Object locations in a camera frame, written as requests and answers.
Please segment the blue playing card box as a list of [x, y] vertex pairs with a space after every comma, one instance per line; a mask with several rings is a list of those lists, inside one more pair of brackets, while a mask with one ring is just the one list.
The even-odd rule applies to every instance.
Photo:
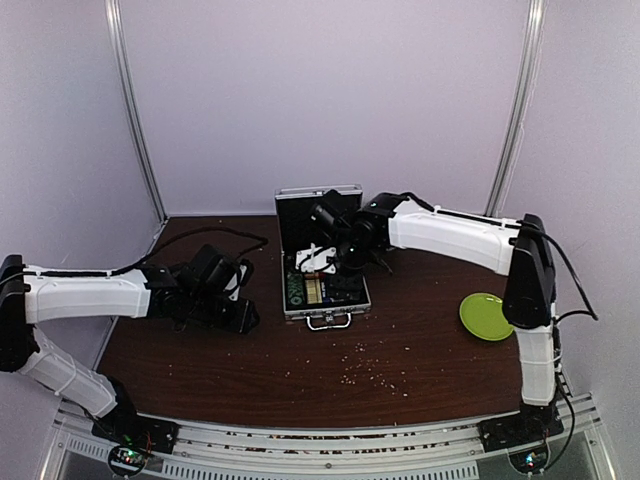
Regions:
[[309, 305], [352, 304], [365, 299], [364, 284], [355, 276], [304, 276], [306, 301]]

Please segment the aluminium poker chip case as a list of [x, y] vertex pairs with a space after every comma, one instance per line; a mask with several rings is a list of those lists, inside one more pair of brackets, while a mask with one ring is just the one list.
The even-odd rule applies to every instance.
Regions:
[[371, 298], [361, 271], [339, 271], [338, 230], [362, 205], [358, 184], [281, 188], [274, 200], [281, 245], [285, 319], [312, 332], [344, 330], [367, 313]]

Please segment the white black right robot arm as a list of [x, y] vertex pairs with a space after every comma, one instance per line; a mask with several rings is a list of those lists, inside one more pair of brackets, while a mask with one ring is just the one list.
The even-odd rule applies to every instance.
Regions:
[[339, 273], [378, 263], [390, 249], [413, 249], [470, 262], [506, 279], [502, 312], [516, 334], [522, 374], [517, 413], [479, 423], [486, 451], [541, 443], [563, 432], [556, 407], [561, 342], [555, 265], [541, 219], [492, 219], [433, 206], [411, 192], [381, 193], [353, 213], [330, 190], [310, 218], [336, 253]]

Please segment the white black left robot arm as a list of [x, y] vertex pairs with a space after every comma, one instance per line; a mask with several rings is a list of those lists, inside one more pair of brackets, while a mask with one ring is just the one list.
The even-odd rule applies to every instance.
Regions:
[[240, 290], [254, 267], [211, 245], [176, 266], [141, 263], [107, 271], [47, 270], [9, 255], [1, 265], [1, 369], [79, 405], [104, 434], [133, 444], [151, 433], [124, 385], [82, 365], [38, 329], [58, 319], [168, 318], [247, 334], [259, 323]]

